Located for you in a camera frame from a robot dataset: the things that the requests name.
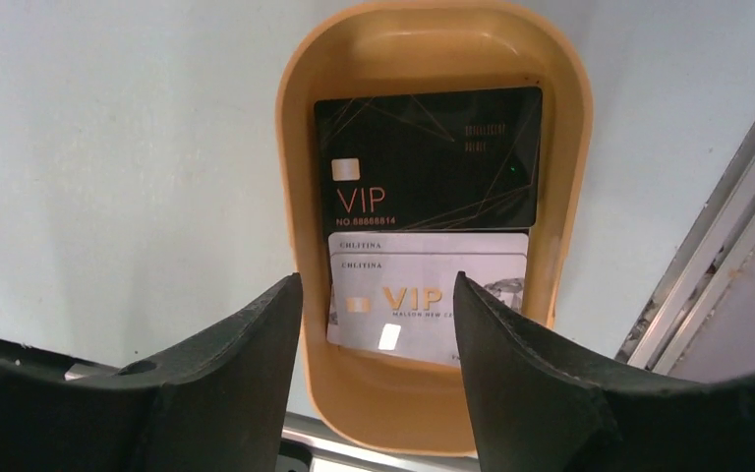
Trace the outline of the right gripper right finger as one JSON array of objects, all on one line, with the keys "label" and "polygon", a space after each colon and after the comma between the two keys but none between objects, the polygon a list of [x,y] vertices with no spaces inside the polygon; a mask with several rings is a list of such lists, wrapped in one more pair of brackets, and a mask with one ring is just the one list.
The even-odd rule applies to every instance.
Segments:
[{"label": "right gripper right finger", "polygon": [[593,352],[464,273],[454,321],[484,471],[755,471],[755,374],[695,383]]}]

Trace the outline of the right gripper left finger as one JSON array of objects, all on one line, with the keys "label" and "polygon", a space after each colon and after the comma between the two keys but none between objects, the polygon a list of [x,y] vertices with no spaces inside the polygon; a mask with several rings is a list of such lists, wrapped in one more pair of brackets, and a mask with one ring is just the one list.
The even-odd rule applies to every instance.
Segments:
[{"label": "right gripper left finger", "polygon": [[274,470],[302,302],[288,275],[110,375],[0,358],[0,471]]}]

